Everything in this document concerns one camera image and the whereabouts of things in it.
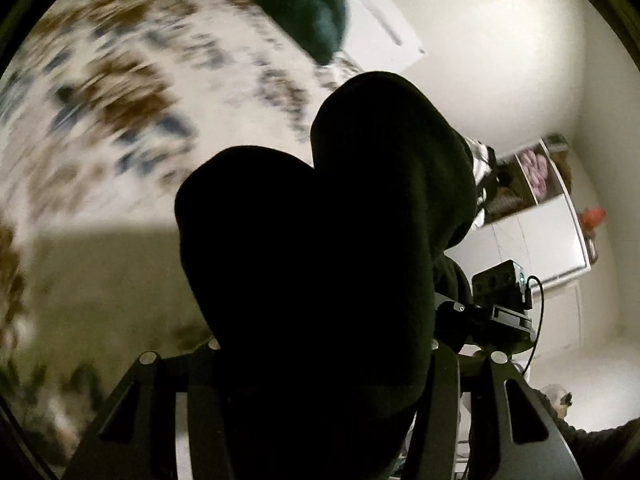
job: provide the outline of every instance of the floral bedspread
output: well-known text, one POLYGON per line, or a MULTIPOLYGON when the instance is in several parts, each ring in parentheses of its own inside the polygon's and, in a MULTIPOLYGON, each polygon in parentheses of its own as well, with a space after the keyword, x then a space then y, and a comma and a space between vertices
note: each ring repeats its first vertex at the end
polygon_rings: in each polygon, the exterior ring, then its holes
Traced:
POLYGON ((311 164, 319 105, 358 72, 249 0, 58 0, 31 31, 0 80, 0 392, 57 473, 140 352, 211 337, 180 183, 237 144, 311 164))

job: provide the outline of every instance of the black cable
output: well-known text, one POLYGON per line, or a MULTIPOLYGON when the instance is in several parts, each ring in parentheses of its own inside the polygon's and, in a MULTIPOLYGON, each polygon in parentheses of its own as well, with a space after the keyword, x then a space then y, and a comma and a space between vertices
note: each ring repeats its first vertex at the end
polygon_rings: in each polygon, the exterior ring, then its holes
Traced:
POLYGON ((536 348, 538 348, 538 341, 540 341, 540 330, 542 330, 542 317, 544 316, 545 313, 545 291, 542 288, 542 282, 540 282, 540 279, 537 276, 529 276, 527 278, 527 293, 531 294, 531 289, 529 287, 529 282, 531 280, 535 280, 536 282, 538 282, 538 286, 540 287, 540 322, 538 323, 538 333, 536 334, 536 341, 535 343, 533 343, 533 350, 531 351, 531 355, 529 356, 529 360, 527 361, 527 366, 524 367, 524 370, 522 371, 522 376, 524 377, 524 375, 527 373, 527 370, 529 370, 529 365, 531 364, 531 361, 533 361, 533 355, 536 353, 536 348))

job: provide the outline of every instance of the screw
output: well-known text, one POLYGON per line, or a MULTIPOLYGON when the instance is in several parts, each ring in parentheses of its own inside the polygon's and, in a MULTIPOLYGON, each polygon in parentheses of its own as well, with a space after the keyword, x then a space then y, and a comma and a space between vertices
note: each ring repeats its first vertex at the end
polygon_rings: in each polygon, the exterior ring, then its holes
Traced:
POLYGON ((491 354, 491 361, 493 361, 496 364, 503 365, 503 364, 507 364, 507 362, 509 361, 509 358, 507 357, 507 354, 505 354, 504 352, 495 351, 491 354))
POLYGON ((143 365, 149 365, 151 363, 153 363, 156 360, 156 353, 155 352, 145 352, 140 356, 140 362, 143 365))

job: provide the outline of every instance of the black pants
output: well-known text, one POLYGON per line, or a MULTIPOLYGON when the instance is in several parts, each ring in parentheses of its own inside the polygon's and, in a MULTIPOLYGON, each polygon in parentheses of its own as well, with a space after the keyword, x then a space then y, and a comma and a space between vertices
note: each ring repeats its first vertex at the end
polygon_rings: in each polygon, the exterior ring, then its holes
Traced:
POLYGON ((411 83, 351 79, 311 131, 314 168, 257 146, 175 201, 182 265, 223 353, 238 478, 378 478, 422 393, 443 250, 476 212, 466 142, 411 83))

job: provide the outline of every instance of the red object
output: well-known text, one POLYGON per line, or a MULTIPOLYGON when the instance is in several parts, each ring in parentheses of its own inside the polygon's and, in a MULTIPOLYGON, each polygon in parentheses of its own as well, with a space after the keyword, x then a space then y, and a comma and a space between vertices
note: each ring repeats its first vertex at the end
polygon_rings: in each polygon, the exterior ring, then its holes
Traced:
POLYGON ((602 221, 607 216, 606 211, 601 207, 594 207, 593 209, 585 209, 578 214, 578 220, 584 231, 593 231, 596 227, 602 224, 602 221))

